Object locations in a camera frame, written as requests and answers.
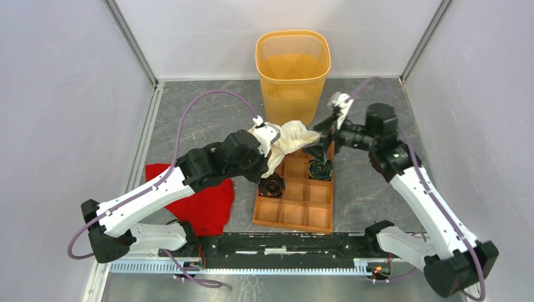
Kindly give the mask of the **cream plastic trash bag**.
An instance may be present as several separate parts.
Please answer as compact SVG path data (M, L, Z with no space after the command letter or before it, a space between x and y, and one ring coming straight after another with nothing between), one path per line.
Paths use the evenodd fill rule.
M267 170L261 175L262 179L272 175L286 155L316 142L320 137L320 133L306 129L300 120L292 120L282 126L276 126L280 129L281 136L272 145L269 157L266 158Z

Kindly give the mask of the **wooden compartment tray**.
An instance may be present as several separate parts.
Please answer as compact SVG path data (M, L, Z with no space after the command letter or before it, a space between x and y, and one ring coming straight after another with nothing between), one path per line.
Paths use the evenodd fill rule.
M329 149L333 163L333 147ZM275 172L286 184L281 198L256 194L252 223L310 233L331 233L334 203L334 172L330 181L309 179L309 162L313 157L298 150L285 156Z

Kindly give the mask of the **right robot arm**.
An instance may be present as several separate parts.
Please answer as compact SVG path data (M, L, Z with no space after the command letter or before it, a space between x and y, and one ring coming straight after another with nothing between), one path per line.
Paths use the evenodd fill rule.
M362 125L350 122L347 113L347 108L335 105L331 115L313 127L320 138L305 152L319 160L326 159L329 147L368 152L372 167L404 198L430 236L425 242L390 221L380 221L365 230L365 252L372 257L388 252L410 263L441 297L478 286L474 300L484 301L485 280L499 255L497 247L481 242L441 197L392 106L369 105Z

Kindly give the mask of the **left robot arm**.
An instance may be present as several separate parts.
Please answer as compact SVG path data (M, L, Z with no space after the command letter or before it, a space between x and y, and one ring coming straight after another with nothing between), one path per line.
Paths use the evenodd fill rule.
M198 240L180 223L144 225L141 220L226 179L243 176L259 182L268 170L271 146L279 137L279 131L268 125L239 130L222 142L189 150L164 172L129 193L102 203L93 199L83 202L81 212L91 255L99 263L113 262L134 250L168 249L186 257L193 255Z

